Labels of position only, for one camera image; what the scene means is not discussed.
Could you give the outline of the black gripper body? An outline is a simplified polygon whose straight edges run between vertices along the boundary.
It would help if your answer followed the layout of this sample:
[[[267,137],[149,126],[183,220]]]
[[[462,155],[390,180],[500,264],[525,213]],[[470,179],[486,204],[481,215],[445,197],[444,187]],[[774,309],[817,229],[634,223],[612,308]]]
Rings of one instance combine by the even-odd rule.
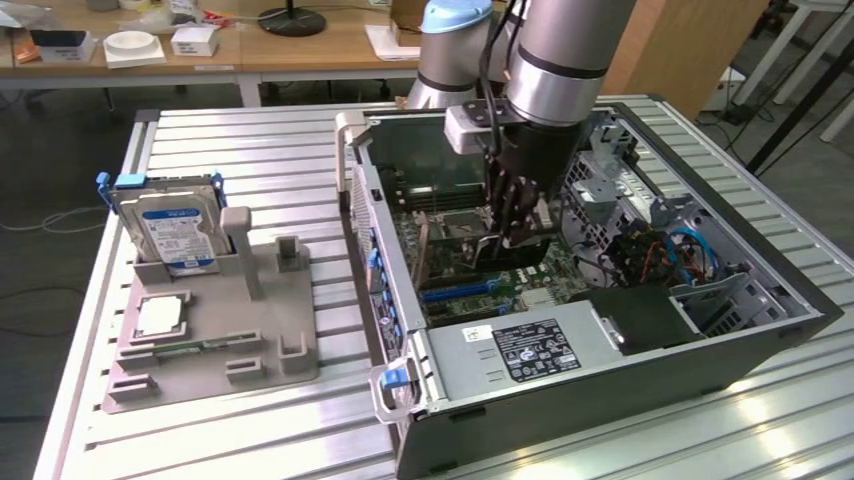
[[[498,157],[504,169],[514,176],[533,180],[540,191],[554,195],[586,132],[586,121],[569,127],[533,122],[506,126]]]

